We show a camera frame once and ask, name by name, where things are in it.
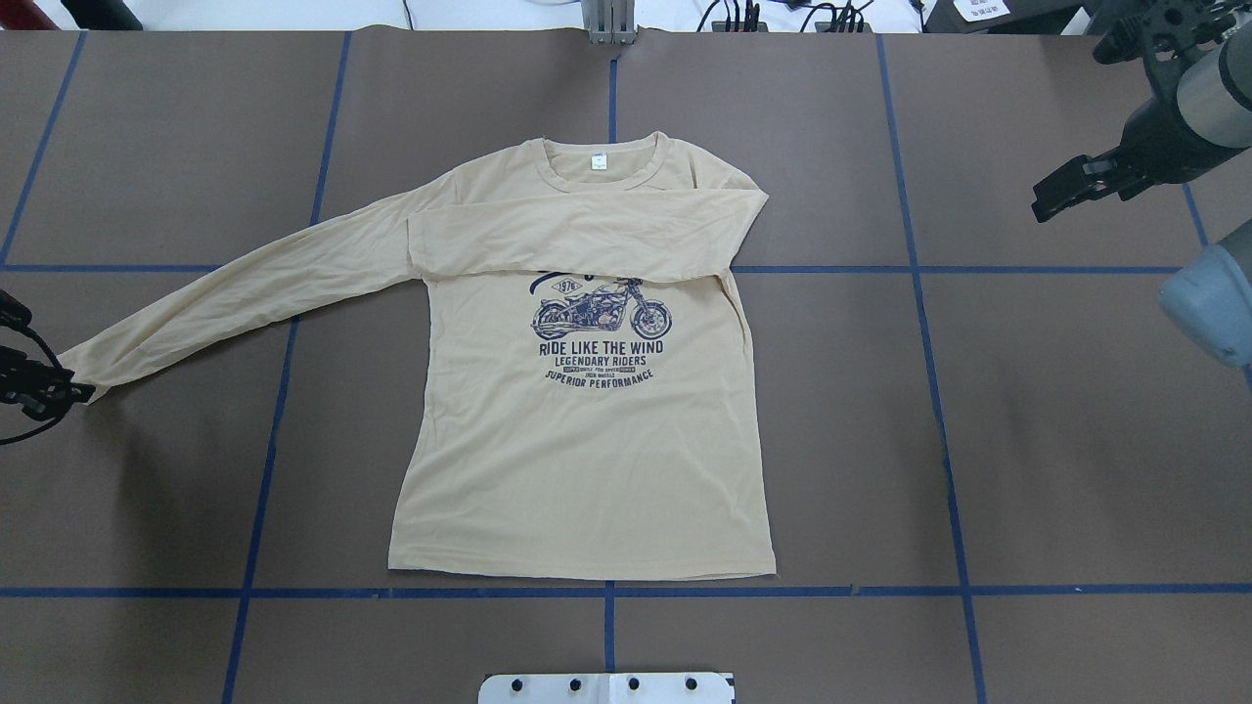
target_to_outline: beige t-shirt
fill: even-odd
[[[774,572],[730,261],[766,195],[704,149],[532,139],[267,244],[65,352],[109,387],[421,278],[431,357],[389,566]]]

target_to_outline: cable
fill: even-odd
[[[858,34],[865,31],[865,8],[869,8],[873,4],[874,4],[874,0],[869,0],[868,3],[865,3],[864,5],[861,5],[860,8],[855,8],[855,10],[856,10],[856,29],[855,29],[855,31]]]
[[[44,355],[48,355],[48,361],[50,361],[53,363],[53,368],[60,370],[60,371],[65,371],[65,367],[61,366],[60,361],[56,358],[56,355],[53,353],[53,348],[49,347],[46,342],[44,342],[43,337],[39,337],[39,333],[36,333],[35,331],[33,331],[33,329],[30,329],[29,327],[25,327],[25,326],[23,326],[23,327],[14,327],[13,329],[15,329],[23,337],[29,337],[30,339],[34,339],[35,344],[39,346],[39,349],[43,351]],[[65,396],[69,397],[69,395],[70,395],[70,381],[69,381],[69,378],[68,377],[61,377],[60,386],[61,386],[61,391],[65,392]],[[68,416],[68,415],[70,415],[70,405],[65,406],[65,411],[60,416],[56,416],[55,418],[53,418],[53,420],[48,421],[46,423],[36,427],[35,430],[30,430],[30,431],[26,431],[26,432],[24,432],[21,435],[15,435],[13,437],[6,437],[4,440],[0,440],[0,445],[13,445],[14,442],[21,442],[23,440],[30,440],[31,437],[35,437],[36,435],[39,435],[39,433],[41,433],[44,431],[51,430],[53,426],[55,426],[56,423],[64,421],[65,416]]]
[[[921,0],[909,0],[909,5],[913,5],[913,9],[918,11],[918,34],[926,34],[926,4]]]
[[[719,3],[725,3],[725,0],[712,0],[712,3],[709,3],[709,8],[705,9],[704,16],[700,18],[700,26],[696,28],[696,31],[704,31],[705,21],[709,19],[709,15],[712,14],[712,9],[716,8]]]
[[[819,3],[819,4],[816,4],[816,5],[813,5],[813,8],[811,8],[811,9],[809,10],[809,16],[804,18],[804,24],[803,24],[803,25],[800,25],[800,31],[801,31],[801,33],[803,33],[804,30],[809,29],[809,20],[811,20],[811,19],[813,19],[813,15],[814,15],[814,14],[815,14],[815,13],[816,13],[818,10],[820,10],[820,9],[823,9],[823,8],[825,8],[825,9],[830,10],[830,25],[831,25],[831,26],[834,26],[834,24],[835,24],[835,19],[836,19],[836,15],[838,15],[838,13],[839,13],[839,8],[835,8],[835,4],[834,4],[834,3]]]
[[[841,31],[844,31],[845,26],[848,26],[849,30],[850,30],[853,23],[855,21],[855,14],[854,14],[855,11],[856,11],[856,9],[853,8],[851,0],[849,0],[848,4],[845,4],[843,8],[839,9],[839,18],[834,23],[831,23],[830,26],[826,28],[826,31],[828,33],[834,33],[834,31],[840,31],[841,33]]]

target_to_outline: motorcycle print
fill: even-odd
[[[626,306],[635,301],[631,329],[644,339],[657,339],[670,332],[674,319],[665,303],[644,298],[639,291],[642,283],[637,278],[620,278],[591,293],[567,296],[565,301],[545,299],[531,327],[542,339],[556,339],[580,331],[613,332],[621,328]]]

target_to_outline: white metal bracket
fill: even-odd
[[[635,44],[635,0],[582,0],[582,26],[592,44]]]
[[[735,675],[620,673],[492,675],[478,704],[735,704]]]

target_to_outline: folded sleeve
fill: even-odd
[[[214,342],[416,278],[407,219],[456,203],[454,172],[255,249],[59,356],[74,381],[110,387]]]
[[[578,193],[414,213],[424,279],[561,271],[656,283],[721,276],[766,200],[755,188]]]

